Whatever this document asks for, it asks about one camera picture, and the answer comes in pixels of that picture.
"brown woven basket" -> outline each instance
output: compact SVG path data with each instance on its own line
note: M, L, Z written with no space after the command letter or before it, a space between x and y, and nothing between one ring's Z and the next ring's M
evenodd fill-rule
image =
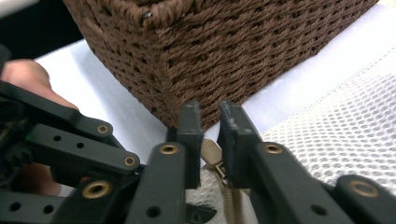
M152 114L242 103L318 53L377 0L64 0L93 53Z

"human hand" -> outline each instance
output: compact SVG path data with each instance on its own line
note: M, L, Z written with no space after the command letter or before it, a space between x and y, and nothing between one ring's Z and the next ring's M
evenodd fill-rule
M7 62L0 80L33 92L57 104L77 109L75 105L67 102L51 89L49 74L35 61ZM61 186L52 181L49 167L38 163L25 165L14 183L17 190L29 193L58 195L61 190Z

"finger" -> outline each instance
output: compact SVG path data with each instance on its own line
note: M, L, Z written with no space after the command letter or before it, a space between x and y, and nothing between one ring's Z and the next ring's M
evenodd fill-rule
M17 60L7 62L0 78L2 81L33 92L59 105L78 109L75 105L66 101L62 96L52 90L49 74L35 61Z

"white table surface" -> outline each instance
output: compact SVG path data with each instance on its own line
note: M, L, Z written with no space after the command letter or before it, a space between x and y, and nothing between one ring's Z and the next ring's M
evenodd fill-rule
M244 104L259 133L311 105L396 46L396 9L375 5L318 55L300 63ZM103 119L127 150L147 162L165 127L125 90L85 41L38 58L53 89L88 117ZM217 139L219 125L205 136Z

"basket weave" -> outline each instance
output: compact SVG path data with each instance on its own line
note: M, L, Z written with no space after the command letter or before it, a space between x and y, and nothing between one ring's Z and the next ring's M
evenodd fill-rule
M93 53L168 127L199 100L204 129L318 53L377 0L64 0Z

